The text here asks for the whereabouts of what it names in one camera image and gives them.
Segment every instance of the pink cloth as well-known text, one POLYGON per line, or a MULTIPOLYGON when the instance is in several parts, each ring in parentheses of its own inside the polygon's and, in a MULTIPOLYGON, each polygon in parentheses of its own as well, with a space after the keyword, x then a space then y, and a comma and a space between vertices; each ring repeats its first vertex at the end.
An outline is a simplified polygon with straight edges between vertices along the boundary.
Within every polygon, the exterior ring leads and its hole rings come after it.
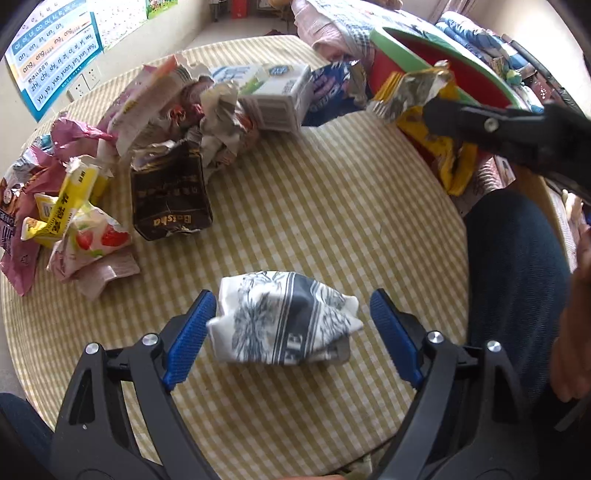
POLYGON ((307 0, 293 0, 291 9, 299 37, 326 60, 342 60, 352 53, 335 23, 318 12, 307 0))

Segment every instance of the white carton box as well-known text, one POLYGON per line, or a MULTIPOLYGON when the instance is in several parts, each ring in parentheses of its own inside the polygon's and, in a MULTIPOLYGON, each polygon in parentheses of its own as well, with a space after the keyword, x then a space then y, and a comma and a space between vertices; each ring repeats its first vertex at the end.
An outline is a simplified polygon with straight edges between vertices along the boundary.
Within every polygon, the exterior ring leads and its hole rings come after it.
POLYGON ((238 98, 259 129, 300 130, 313 94, 310 66, 253 64, 212 70, 216 82, 238 83, 238 98))

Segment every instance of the dark jeans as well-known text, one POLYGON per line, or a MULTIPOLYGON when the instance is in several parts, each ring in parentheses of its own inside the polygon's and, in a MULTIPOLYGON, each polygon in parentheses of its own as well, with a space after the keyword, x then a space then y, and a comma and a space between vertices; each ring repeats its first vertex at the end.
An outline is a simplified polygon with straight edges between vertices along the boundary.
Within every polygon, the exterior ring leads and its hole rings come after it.
MULTIPOLYGON (((482 346, 488 339, 500 341, 534 403, 544 390, 551 394, 550 346, 569 289, 564 254, 536 205, 508 190, 490 193, 478 202, 466 217, 466 229, 471 290, 468 342, 482 346)), ((47 465, 51 431, 33 408, 8 394, 0 395, 0 408, 23 444, 47 465)))

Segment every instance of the blue snack wrapper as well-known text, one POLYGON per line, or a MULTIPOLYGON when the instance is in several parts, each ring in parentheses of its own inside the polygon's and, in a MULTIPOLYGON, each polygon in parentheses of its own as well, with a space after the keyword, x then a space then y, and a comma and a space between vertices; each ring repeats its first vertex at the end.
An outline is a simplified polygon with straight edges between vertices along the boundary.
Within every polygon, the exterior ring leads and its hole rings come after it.
POLYGON ((367 79, 358 61, 339 61, 312 72, 314 95, 302 126, 319 127, 333 118, 365 109, 367 79))

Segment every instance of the checkered tablecloth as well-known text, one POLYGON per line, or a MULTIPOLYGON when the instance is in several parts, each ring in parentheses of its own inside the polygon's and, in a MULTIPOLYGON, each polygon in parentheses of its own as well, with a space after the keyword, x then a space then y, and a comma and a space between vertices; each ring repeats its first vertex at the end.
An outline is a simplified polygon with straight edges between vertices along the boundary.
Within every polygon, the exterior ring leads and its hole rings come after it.
MULTIPOLYGON (((208 66, 324 61, 299 39, 262 37, 186 52, 208 66)), ((137 70, 69 109, 96 123, 137 70)), ((47 132, 50 122, 36 134, 47 132)), ((214 224, 146 242, 134 233, 141 274, 110 284, 94 303, 61 285, 41 254, 31 292, 4 279, 8 342, 33 406, 54 426, 85 344, 130 345, 185 312, 200 290, 256 270, 298 271, 361 302, 365 327, 339 367, 219 365, 206 340, 173 397, 222 479, 265 480, 329 472, 396 432, 413 396, 369 317, 383 287, 428 329, 462 341, 467 324, 465 230, 415 149, 394 125, 354 113, 299 135, 267 132, 252 152, 209 183, 214 224)), ((131 226, 129 173, 121 167, 102 207, 131 226)), ((144 454, 156 458, 131 389, 129 413, 144 454)))

